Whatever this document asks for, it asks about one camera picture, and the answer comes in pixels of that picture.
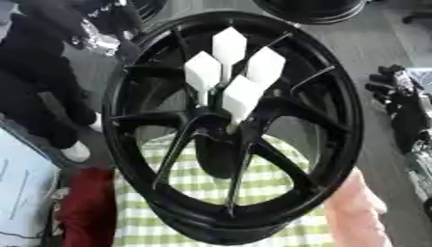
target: checkered tablecloth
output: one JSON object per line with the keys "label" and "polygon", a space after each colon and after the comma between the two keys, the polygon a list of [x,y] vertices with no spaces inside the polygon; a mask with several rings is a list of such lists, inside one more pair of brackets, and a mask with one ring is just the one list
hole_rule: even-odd
{"label": "checkered tablecloth", "polygon": [[[141,145],[143,156],[156,171],[173,135],[160,137]],[[286,142],[274,137],[265,139],[282,151],[302,169],[309,162]],[[222,204],[230,181],[207,175],[196,161],[194,143],[190,143],[175,164],[170,185],[182,193],[213,204]],[[292,180],[266,160],[254,157],[241,185],[237,203],[249,205],[282,195],[292,187]],[[192,240],[165,225],[149,208],[146,200],[117,171],[115,190],[118,207],[116,247],[203,247],[213,246]],[[291,222],[283,231],[247,247],[330,247],[334,246],[322,207]]]}

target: white sneaker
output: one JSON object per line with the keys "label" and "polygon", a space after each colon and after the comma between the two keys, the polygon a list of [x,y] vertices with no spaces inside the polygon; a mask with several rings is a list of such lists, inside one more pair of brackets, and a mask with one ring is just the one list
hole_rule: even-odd
{"label": "white sneaker", "polygon": [[72,147],[61,150],[65,158],[75,163],[83,163],[90,158],[90,150],[82,142],[76,142]]}
{"label": "white sneaker", "polygon": [[100,113],[95,112],[96,114],[96,121],[89,125],[89,127],[99,133],[103,132],[102,129],[102,115]]}

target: black pants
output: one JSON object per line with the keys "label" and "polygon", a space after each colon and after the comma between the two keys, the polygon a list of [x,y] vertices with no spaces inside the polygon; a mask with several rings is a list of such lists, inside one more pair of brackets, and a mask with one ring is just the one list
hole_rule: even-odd
{"label": "black pants", "polygon": [[13,16],[0,44],[0,112],[57,149],[70,148],[77,133],[46,108],[39,92],[51,92],[76,124],[95,122],[95,112],[81,100],[73,70],[62,56],[64,49],[62,41],[21,15]]}

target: white cube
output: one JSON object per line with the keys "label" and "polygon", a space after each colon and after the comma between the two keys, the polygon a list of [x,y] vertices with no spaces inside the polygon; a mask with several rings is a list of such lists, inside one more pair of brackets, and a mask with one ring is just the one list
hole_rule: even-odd
{"label": "white cube", "polygon": [[234,65],[245,58],[248,40],[232,27],[213,36],[213,57],[224,65]]}
{"label": "white cube", "polygon": [[281,77],[285,61],[277,52],[263,47],[249,60],[246,76],[267,90]]}
{"label": "white cube", "polygon": [[263,93],[257,83],[238,75],[224,90],[222,107],[231,113],[234,124],[240,124],[257,107]]}
{"label": "white cube", "polygon": [[206,105],[207,93],[221,81],[222,65],[202,51],[184,64],[186,82],[200,96],[201,105]]}

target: rim lip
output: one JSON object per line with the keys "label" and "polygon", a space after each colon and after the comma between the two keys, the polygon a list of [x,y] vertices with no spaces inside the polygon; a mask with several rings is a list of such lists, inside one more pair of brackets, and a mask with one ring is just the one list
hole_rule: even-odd
{"label": "rim lip", "polygon": [[303,205],[293,208],[289,213],[286,212],[283,215],[278,217],[271,217],[270,219],[262,220],[262,222],[256,222],[255,220],[249,220],[247,222],[238,222],[238,219],[221,219],[220,222],[215,222],[214,218],[211,217],[211,214],[198,214],[196,211],[192,211],[190,208],[184,207],[184,205],[179,205],[175,198],[168,196],[161,196],[160,193],[155,193],[151,190],[151,182],[143,181],[142,178],[139,178],[136,171],[132,169],[130,164],[131,158],[125,156],[125,151],[119,145],[119,136],[117,135],[116,129],[110,124],[109,116],[112,116],[113,111],[118,107],[118,97],[120,90],[122,89],[122,83],[124,78],[127,75],[127,71],[123,69],[124,64],[119,64],[117,69],[114,71],[113,76],[111,77],[109,86],[107,88],[105,98],[103,100],[103,128],[104,135],[107,139],[108,147],[111,151],[111,155],[114,160],[117,162],[117,167],[120,169],[121,173],[125,176],[128,182],[134,187],[134,189],[140,193],[141,195],[146,195],[146,199],[151,206],[155,206],[160,210],[163,210],[167,215],[171,215],[175,219],[179,221],[185,220],[191,224],[197,224],[204,228],[217,228],[217,229],[231,229],[231,230],[240,230],[244,231],[245,229],[265,229],[274,224],[283,224],[287,221],[298,218],[315,207],[322,204],[328,197],[330,197],[345,181],[345,179],[350,174],[352,168],[354,167],[354,163],[358,158],[358,154],[360,152],[362,142],[363,142],[363,111],[360,104],[360,100],[357,95],[357,91],[352,80],[349,78],[349,75],[340,65],[339,61],[336,57],[320,42],[314,39],[312,36],[307,33],[294,28],[293,26],[281,22],[277,19],[266,17],[259,14],[248,14],[241,12],[210,12],[204,14],[196,14],[186,16],[184,18],[180,18],[177,20],[170,21],[165,23],[164,25],[156,28],[150,34],[142,35],[141,37],[137,37],[135,42],[137,42],[140,47],[143,49],[143,54],[155,43],[158,42],[158,37],[162,36],[167,30],[172,27],[176,27],[179,24],[189,23],[196,21],[196,19],[204,18],[211,19],[211,16],[215,17],[243,17],[243,18],[258,18],[262,21],[269,22],[270,24],[273,22],[279,26],[284,25],[289,30],[295,30],[295,35],[300,36],[303,40],[306,39],[310,45],[314,46],[314,50],[319,51],[319,56],[323,56],[326,58],[326,61],[331,62],[336,65],[340,69],[340,80],[343,82],[345,90],[347,94],[350,95],[348,98],[350,100],[350,105],[347,105],[347,111],[351,112],[351,118],[354,129],[353,133],[350,134],[351,139],[353,139],[350,147],[343,147],[343,151],[340,152],[338,162],[343,160],[345,162],[342,165],[343,169],[335,172],[335,179],[332,183],[330,183],[326,190],[319,193],[317,196],[309,199]]}
{"label": "rim lip", "polygon": [[265,0],[253,0],[253,1],[260,8],[276,16],[277,18],[286,21],[295,22],[295,23],[309,24],[309,25],[326,25],[326,24],[334,24],[334,23],[342,22],[358,14],[366,5],[366,0],[362,0],[358,5],[356,5],[348,12],[342,12],[337,15],[322,17],[313,14],[306,14],[305,16],[304,14],[301,15],[294,12],[285,12],[279,9],[277,6],[265,2]]}

